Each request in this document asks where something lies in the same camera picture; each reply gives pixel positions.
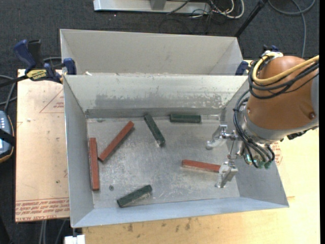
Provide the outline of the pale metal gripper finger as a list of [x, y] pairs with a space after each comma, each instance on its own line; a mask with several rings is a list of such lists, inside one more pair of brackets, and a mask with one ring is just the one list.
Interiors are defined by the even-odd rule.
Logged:
[[206, 149], [212, 150], [215, 147], [224, 145], [227, 141], [227, 125], [219, 125], [216, 131], [212, 134], [210, 141], [206, 143]]
[[218, 181], [215, 186], [218, 188], [224, 188], [226, 183], [228, 181], [231, 181], [233, 177], [237, 174], [237, 172], [238, 168], [236, 167], [236, 164], [234, 162], [224, 162], [219, 169]]

